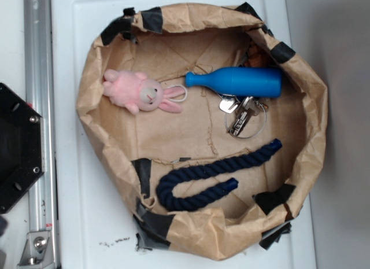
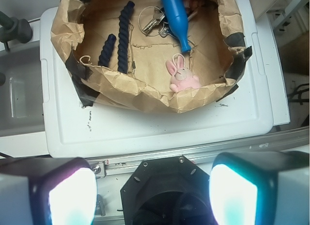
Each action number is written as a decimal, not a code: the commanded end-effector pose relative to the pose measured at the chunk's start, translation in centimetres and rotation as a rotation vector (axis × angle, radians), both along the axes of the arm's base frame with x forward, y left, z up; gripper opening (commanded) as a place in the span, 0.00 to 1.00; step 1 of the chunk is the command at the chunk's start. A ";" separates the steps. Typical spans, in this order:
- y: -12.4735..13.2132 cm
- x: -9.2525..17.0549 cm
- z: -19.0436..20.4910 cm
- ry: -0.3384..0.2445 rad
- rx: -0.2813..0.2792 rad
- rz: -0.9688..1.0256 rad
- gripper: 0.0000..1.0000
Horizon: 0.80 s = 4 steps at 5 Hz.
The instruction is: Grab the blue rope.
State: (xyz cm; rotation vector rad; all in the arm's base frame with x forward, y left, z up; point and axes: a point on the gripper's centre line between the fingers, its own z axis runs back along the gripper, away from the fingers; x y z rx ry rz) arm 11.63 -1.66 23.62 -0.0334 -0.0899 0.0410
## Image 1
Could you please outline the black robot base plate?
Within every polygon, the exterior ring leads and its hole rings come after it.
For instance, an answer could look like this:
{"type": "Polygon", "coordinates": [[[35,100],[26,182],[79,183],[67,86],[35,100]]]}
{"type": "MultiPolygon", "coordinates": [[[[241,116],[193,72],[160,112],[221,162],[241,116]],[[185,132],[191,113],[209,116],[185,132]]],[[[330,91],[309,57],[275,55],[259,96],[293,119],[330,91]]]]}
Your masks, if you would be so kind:
{"type": "Polygon", "coordinates": [[[1,83],[1,214],[43,173],[42,116],[1,83]]]}

